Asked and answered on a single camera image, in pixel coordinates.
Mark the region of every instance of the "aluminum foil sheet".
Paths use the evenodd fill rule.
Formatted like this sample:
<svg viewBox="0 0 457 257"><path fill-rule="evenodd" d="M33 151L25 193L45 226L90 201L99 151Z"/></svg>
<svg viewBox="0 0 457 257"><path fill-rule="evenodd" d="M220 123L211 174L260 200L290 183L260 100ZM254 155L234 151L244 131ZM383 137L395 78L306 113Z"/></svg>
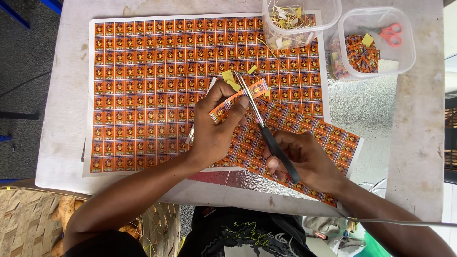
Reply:
<svg viewBox="0 0 457 257"><path fill-rule="evenodd" d="M329 64L329 52L326 51ZM383 67L398 63L380 62ZM387 178L397 76L340 81L327 70L331 123L365 139L350 179L376 184ZM189 179L314 200L250 171L200 172Z"/></svg>

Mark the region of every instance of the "bamboo basket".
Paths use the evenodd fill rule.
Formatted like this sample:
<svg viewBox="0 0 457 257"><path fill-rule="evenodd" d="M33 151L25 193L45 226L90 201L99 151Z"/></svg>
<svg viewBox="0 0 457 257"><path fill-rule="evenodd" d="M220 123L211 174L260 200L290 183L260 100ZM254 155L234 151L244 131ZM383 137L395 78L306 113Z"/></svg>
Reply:
<svg viewBox="0 0 457 257"><path fill-rule="evenodd" d="M51 219L60 196L89 195L35 186L34 179L0 184L0 257L50 257L63 236L60 221ZM180 206L154 203L141 217L140 242L150 257L177 256L180 245Z"/></svg>

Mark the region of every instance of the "square plastic container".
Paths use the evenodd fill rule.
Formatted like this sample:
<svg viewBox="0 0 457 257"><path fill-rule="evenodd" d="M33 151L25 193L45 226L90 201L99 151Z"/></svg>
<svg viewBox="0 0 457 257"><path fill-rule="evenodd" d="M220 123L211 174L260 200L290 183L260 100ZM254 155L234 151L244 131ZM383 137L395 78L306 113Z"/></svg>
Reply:
<svg viewBox="0 0 457 257"><path fill-rule="evenodd" d="M386 39L373 32L372 29L367 30L367 27L386 28L395 23L400 24L402 29L398 34L402 40L399 46L390 45ZM398 66L390 64L383 67L380 65L377 73L362 73L353 68L348 59L345 37L365 36L366 33L373 37L376 50L380 50L380 59L396 61ZM409 19L402 11L393 7L356 8L345 13L338 23L337 32L330 41L330 49L333 74L339 80L361 80L382 75L398 75L411 69L416 61L416 50Z"/></svg>
<svg viewBox="0 0 457 257"><path fill-rule="evenodd" d="M274 6L278 7L302 7L302 14L307 11L320 10L320 22L317 19L316 25L312 27L303 27L298 29L282 29L271 21L270 13ZM262 21L265 39L269 47L273 49L282 49L289 47L301 47L309 44L323 30L332 27L341 16L340 0L263 0L262 4ZM283 46L276 44L277 39L288 41Z"/></svg>

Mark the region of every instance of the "white table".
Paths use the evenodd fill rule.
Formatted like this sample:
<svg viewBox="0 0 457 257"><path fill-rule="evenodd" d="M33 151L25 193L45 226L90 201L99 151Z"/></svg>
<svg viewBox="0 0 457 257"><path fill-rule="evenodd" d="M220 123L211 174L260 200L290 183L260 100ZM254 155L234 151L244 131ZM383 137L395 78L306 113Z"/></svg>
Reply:
<svg viewBox="0 0 457 257"><path fill-rule="evenodd" d="M439 221L444 163L443 2L341 1L343 13L356 7L393 5L405 11L411 20L417 61L412 70L399 76L386 199L423 220ZM87 114L90 19L260 11L260 0L66 0L43 122L36 185L94 194L121 178L81 177ZM333 27L325 31L325 38L333 35L335 29ZM182 181L161 200L289 214L339 215L336 209L320 202L191 180Z"/></svg>

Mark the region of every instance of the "hand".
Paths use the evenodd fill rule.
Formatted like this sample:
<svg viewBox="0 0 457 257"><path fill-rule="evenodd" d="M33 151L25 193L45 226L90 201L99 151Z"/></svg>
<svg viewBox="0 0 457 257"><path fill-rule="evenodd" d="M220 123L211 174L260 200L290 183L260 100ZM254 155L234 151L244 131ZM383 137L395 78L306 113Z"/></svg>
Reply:
<svg viewBox="0 0 457 257"><path fill-rule="evenodd" d="M236 94L231 85L218 80L203 100L195 106L194 141L189 151L194 163L201 169L209 167L226 156L232 133L238 123L246 124L247 97L241 97L230 109L224 123L216 125L208 115L228 97Z"/></svg>
<svg viewBox="0 0 457 257"><path fill-rule="evenodd" d="M332 193L346 180L310 133L294 134L280 130L273 136L307 187L318 192ZM267 157L266 165L270 173L275 173L279 180L284 180L284 172L287 170L281 161L276 156L271 156L269 149L265 149L264 156Z"/></svg>

